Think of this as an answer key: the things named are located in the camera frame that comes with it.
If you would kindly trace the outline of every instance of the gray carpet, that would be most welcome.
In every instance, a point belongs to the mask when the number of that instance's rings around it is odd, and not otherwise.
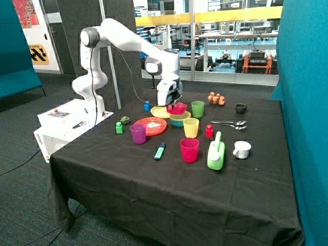
[[[33,131],[40,127],[37,115],[80,98],[71,89],[73,76],[39,74],[42,89],[0,100],[0,174],[31,158],[38,150]],[[225,96],[270,97],[274,88],[184,82],[185,91],[220,91]],[[145,91],[151,80],[145,80]],[[41,152],[25,165],[0,176],[0,245],[49,245],[59,233],[46,206],[49,165]],[[71,211],[78,202],[69,201]],[[86,208],[80,206],[76,214]],[[136,237],[123,228],[86,211],[77,218],[70,233],[62,232],[52,245],[162,245],[152,239]]]

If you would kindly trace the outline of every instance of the yellow cup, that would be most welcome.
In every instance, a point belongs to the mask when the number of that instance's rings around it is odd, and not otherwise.
[[[199,120],[196,118],[188,118],[183,121],[184,134],[186,137],[197,137]]]

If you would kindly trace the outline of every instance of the pen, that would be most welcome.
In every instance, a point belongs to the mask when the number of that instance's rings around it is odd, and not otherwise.
[[[86,123],[85,121],[81,121],[79,124],[73,126],[73,129],[83,126],[85,123]]]

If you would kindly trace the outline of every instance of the green watering can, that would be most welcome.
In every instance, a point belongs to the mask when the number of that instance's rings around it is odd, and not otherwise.
[[[207,156],[207,166],[213,170],[220,170],[223,166],[224,151],[226,145],[221,142],[221,132],[217,132],[215,140],[210,143],[209,153]]]

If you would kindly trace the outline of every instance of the yellow plate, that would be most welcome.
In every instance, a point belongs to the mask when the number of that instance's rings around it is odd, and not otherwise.
[[[166,107],[152,107],[150,112],[157,118],[170,118],[169,113],[166,111]]]

